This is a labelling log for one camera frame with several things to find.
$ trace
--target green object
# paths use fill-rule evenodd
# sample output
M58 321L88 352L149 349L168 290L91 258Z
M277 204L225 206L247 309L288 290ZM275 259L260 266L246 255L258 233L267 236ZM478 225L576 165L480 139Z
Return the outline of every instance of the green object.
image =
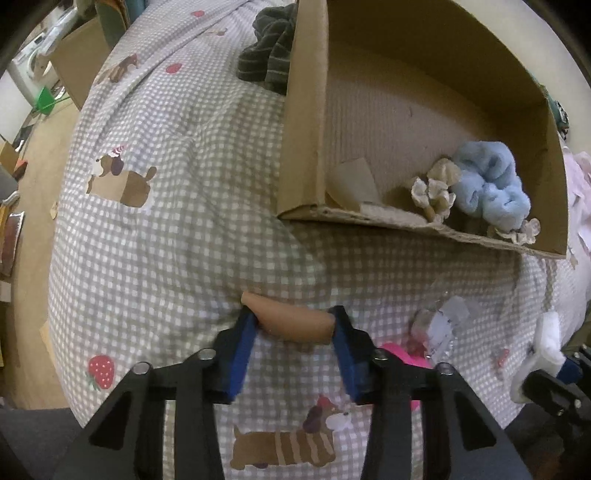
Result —
M47 87L43 87L37 97L37 102L35 103L36 110L39 110L43 115L49 115L55 104L56 99L53 98L53 95Z

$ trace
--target gingham fabric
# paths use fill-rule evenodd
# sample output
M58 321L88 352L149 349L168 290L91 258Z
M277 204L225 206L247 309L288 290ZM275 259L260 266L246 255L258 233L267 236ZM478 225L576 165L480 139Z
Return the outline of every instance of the gingham fabric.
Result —
M137 68L90 91L64 174L50 271L51 335L74 414L86 423L113 388L90 386L89 359L113 360L113 386L138 361L156 368L181 362L234 323L245 290L318 309L342 304L377 345L404 344L418 309L460 295L479 313L459 329L451 362L506 426L520 409L508 387L537 318L557 309L565 335L583 319L583 254L575 270L567 261L409 232L278 220L284 97L240 81L236 63L255 40L256 13L279 4L155 1L103 70L133 54ZM86 193L93 163L120 146L125 168L142 175L157 168L143 207ZM497 372L501 348L511 354ZM320 394L352 418L350 428L334 432L335 461L230 467L234 425L297 430ZM329 346L302 349L259 335L242 393L216 414L228 479L360 477L371 408L351 404ZM416 478L419 420L415 414ZM172 428L168 422L168 479Z

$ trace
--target cardboard tray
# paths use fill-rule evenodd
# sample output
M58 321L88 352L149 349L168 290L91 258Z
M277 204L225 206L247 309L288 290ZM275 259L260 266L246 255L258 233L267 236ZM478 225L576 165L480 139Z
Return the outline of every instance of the cardboard tray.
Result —
M457 209L428 223L402 185L467 140L513 152L541 233L530 248L461 231ZM364 157L387 207L343 210L326 194L335 165ZM450 0L300 0L285 101L277 213L400 228L565 258L566 176L556 125L534 79Z

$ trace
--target dark striped cloth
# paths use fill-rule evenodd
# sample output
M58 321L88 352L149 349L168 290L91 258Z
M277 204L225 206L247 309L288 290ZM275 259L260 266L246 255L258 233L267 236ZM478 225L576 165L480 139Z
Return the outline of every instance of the dark striped cloth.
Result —
M252 23L257 42L238 57L238 78L265 82L277 93L287 93L291 45L296 30L297 3L261 10Z

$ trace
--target dachshund illustration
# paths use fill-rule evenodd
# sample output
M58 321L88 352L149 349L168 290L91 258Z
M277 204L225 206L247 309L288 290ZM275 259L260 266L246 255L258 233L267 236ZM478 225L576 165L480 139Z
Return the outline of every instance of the dachshund illustration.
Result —
M133 55L130 55L129 57L125 57L123 60L121 60L114 67L111 67L110 69L106 69L100 75L100 77L96 81L96 84L98 85L99 83L104 81L107 77L109 78L109 80L111 80L111 83L117 83L118 81L120 81L123 78L123 75L125 75L129 71L129 67L131 67L131 66L133 66L135 68L137 68L137 66L138 66L137 53L134 53Z
M150 195L148 182L156 175L156 167L150 167L143 177L132 170L124 170L123 166L120 155L103 155L98 158L92 166L92 176L86 193L93 193L128 207L142 207Z
M350 424L349 413L321 395L298 430L241 433L234 425L236 440L230 467L244 470L246 465L267 468L269 465L298 463L322 467L336 459L333 432Z

